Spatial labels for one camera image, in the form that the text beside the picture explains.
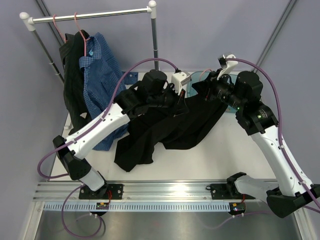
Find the plain black shirt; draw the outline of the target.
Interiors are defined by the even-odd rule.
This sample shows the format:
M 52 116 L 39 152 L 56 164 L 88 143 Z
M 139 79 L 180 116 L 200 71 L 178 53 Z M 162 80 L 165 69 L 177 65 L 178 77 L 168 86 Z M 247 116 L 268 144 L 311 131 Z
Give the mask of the plain black shirt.
M 198 95 L 185 100 L 188 113 L 170 116 L 167 108 L 151 108 L 128 124 L 128 135 L 117 142 L 114 163 L 130 172 L 137 165 L 153 163 L 155 145 L 167 150 L 189 150 L 198 145 L 225 113 L 220 100 Z

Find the blue checked shirt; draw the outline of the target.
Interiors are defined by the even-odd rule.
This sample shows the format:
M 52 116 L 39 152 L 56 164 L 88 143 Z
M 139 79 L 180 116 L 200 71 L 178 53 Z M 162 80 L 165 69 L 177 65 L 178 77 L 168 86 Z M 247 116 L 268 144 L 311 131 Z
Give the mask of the blue checked shirt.
M 87 55 L 79 59 L 79 67 L 84 75 L 84 101 L 94 119 L 108 107 L 124 73 L 101 33 L 88 38 L 86 50 Z

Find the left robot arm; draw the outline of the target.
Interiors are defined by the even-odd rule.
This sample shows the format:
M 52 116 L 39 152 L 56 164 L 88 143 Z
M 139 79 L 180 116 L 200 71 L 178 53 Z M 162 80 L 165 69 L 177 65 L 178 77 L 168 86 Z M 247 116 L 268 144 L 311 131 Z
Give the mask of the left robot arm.
M 164 72 L 150 70 L 142 80 L 121 91 L 106 110 L 83 128 L 67 138 L 55 137 L 57 157 L 70 178 L 81 181 L 82 190 L 89 191 L 89 197 L 103 199 L 108 193 L 108 183 L 85 157 L 103 139 L 150 108 L 168 108 L 173 116 L 187 113 L 183 86 L 190 81 L 188 72 L 178 70 L 167 81 Z

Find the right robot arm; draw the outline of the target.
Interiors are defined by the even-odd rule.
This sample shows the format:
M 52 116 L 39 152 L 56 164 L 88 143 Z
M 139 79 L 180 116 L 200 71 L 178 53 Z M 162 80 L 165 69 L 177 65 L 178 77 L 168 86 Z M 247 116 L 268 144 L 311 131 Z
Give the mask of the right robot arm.
M 268 183 L 239 172 L 227 179 L 226 193 L 237 199 L 249 195 L 265 202 L 284 218 L 320 197 L 320 186 L 304 174 L 280 133 L 280 122 L 261 101 L 263 83 L 252 71 L 242 71 L 235 83 L 227 74 L 210 72 L 192 88 L 205 100 L 219 100 L 236 110 L 235 118 L 262 151 L 277 182 Z

